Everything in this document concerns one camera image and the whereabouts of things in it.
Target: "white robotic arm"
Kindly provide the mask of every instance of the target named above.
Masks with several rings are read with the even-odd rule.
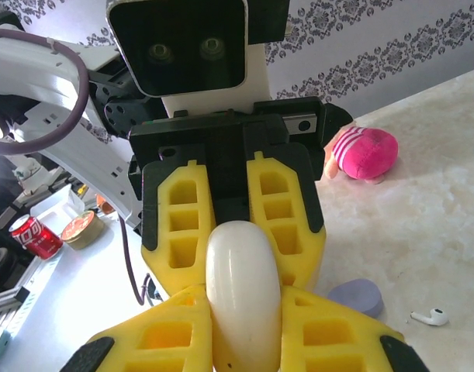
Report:
[[[90,71],[97,71],[119,55],[113,46],[64,44],[80,55]],[[78,85],[76,67],[66,57],[43,46],[0,38],[0,95],[42,102],[25,114],[26,122],[13,129],[17,141],[34,140],[55,130],[73,108]],[[90,98],[83,116],[93,126],[103,127]],[[127,157],[121,157],[84,126],[77,125],[58,145],[41,152],[100,192],[129,225],[140,223],[142,204],[128,179]]]

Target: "food can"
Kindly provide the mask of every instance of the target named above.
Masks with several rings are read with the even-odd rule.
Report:
[[[17,219],[9,232],[23,247],[43,260],[51,258],[63,246],[59,236],[31,215]]]
[[[62,240],[75,250],[81,250],[96,240],[106,225],[93,211],[71,221],[61,234]]]

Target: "robot screen face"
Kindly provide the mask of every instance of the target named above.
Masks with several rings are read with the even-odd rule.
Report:
[[[138,88],[153,97],[245,80],[242,0],[119,0],[109,25]]]

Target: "yellow foam pad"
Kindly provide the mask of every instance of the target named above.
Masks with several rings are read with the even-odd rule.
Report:
[[[207,169],[194,160],[177,168],[157,189],[157,249],[142,256],[172,296],[206,283],[206,251],[216,226]]]
[[[115,343],[98,372],[213,371],[211,312],[203,285],[187,288],[89,342],[102,337]]]
[[[297,173],[257,152],[247,162],[251,221],[272,243],[284,285],[312,290],[320,272],[326,232],[311,232]]]
[[[381,322],[325,298],[282,287],[281,372],[392,372],[381,336],[403,341]]]

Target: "stuffed toy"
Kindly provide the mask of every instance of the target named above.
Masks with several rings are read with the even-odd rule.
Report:
[[[352,122],[341,127],[324,151],[324,173],[328,178],[343,171],[356,180],[378,184],[395,164],[399,144],[384,130],[362,128]]]

